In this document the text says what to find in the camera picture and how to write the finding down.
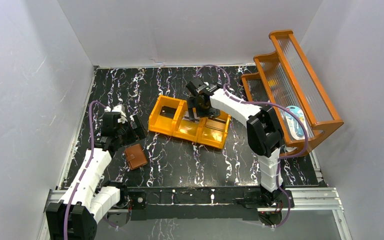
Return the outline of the brown leather card holder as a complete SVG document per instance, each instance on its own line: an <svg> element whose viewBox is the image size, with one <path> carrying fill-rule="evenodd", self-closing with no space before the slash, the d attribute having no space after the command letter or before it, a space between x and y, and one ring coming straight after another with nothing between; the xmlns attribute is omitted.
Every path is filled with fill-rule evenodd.
<svg viewBox="0 0 384 240"><path fill-rule="evenodd" d="M127 147L124 150L124 155L130 170L135 170L148 164L148 158L143 152L140 143Z"/></svg>

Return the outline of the black credit card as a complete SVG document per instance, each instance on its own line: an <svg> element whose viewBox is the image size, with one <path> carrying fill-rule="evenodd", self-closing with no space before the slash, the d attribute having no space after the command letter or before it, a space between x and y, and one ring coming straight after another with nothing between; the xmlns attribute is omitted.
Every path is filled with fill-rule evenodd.
<svg viewBox="0 0 384 240"><path fill-rule="evenodd" d="M177 109L169 106L163 106L160 111L160 115L169 119L173 119L175 117Z"/></svg>

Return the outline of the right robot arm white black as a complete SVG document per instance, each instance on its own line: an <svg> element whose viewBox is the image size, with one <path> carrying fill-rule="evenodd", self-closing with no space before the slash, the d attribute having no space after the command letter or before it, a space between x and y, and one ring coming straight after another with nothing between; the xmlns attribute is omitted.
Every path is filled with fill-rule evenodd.
<svg viewBox="0 0 384 240"><path fill-rule="evenodd" d="M260 167L260 192L247 193L243 205L275 207L282 199L283 179L280 173L280 154L284 133L275 110L246 103L228 93L221 85L206 83L198 78L186 85L191 96L188 110L196 110L200 118L214 119L222 112L230 115L246 128L247 143L257 155Z"/></svg>

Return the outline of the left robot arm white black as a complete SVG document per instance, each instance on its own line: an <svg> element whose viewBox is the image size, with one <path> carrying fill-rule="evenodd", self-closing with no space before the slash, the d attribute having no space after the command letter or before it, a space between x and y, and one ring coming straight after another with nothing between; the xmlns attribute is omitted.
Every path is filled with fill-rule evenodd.
<svg viewBox="0 0 384 240"><path fill-rule="evenodd" d="M105 108L100 135L90 133L91 146L70 187L46 208L50 239L93 240L98 223L107 219L111 208L133 205L134 200L124 184L109 180L99 187L99 183L117 151L146 136L139 117L127 115L124 106Z"/></svg>

